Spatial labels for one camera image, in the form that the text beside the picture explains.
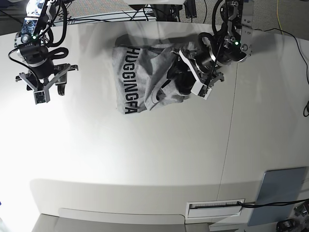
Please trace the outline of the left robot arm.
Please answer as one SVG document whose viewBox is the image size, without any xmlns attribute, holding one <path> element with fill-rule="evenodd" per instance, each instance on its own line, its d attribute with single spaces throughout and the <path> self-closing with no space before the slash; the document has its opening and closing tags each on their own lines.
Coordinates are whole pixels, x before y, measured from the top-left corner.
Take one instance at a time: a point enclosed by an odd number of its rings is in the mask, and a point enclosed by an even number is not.
<svg viewBox="0 0 309 232">
<path fill-rule="evenodd" d="M 49 101 L 51 86 L 57 86 L 59 95 L 64 95 L 67 73 L 78 69 L 77 65 L 54 64 L 55 59 L 65 58 L 69 53 L 61 41 L 54 42 L 51 29 L 59 15 L 63 18 L 63 29 L 67 29 L 67 4 L 66 0 L 30 0 L 22 30 L 14 40 L 14 52 L 28 69 L 15 79 L 26 83 L 37 103 Z M 200 33 L 196 52 L 172 49 L 175 59 L 160 88 L 174 81 L 181 93 L 206 97 L 217 81 L 224 80 L 219 72 L 221 67 L 244 61 L 251 54 L 253 6 L 252 0 L 217 1 L 212 16 L 220 14 L 221 28 L 212 27 L 212 33 Z"/>
</svg>

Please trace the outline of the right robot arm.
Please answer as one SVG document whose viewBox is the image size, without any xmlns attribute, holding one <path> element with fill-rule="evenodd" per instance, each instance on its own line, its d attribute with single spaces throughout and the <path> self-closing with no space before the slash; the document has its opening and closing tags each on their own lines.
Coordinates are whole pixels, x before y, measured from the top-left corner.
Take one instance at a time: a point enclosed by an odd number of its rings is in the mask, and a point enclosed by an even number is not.
<svg viewBox="0 0 309 232">
<path fill-rule="evenodd" d="M 27 68 L 15 80 L 25 81 L 27 90 L 42 96 L 49 86 L 56 85 L 60 96 L 65 94 L 67 71 L 78 69 L 77 65 L 55 65 L 54 60 L 66 58 L 69 50 L 62 47 L 68 25 L 67 5 L 69 0 L 30 0 L 26 6 L 26 17 L 22 29 L 14 39 L 14 49 L 21 61 L 10 60 Z"/>
</svg>

